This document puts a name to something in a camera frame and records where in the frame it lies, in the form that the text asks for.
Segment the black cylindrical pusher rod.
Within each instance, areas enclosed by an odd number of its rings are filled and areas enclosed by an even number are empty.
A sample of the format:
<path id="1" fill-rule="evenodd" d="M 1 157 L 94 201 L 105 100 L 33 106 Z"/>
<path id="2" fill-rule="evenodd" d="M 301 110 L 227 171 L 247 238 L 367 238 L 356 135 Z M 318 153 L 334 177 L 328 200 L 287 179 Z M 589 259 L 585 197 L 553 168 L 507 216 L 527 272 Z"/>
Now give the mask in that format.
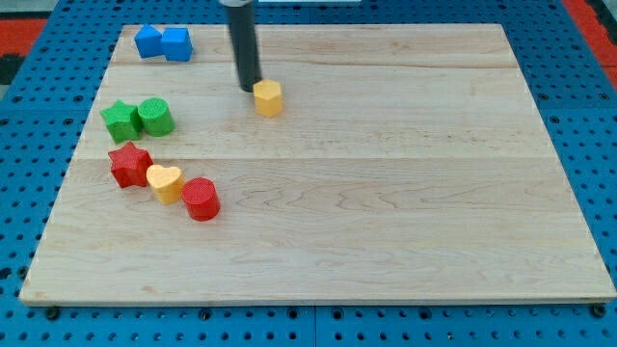
<path id="1" fill-rule="evenodd" d="M 234 54 L 239 86 L 251 93 L 262 80 L 255 27 L 253 0 L 226 0 L 228 30 Z"/>

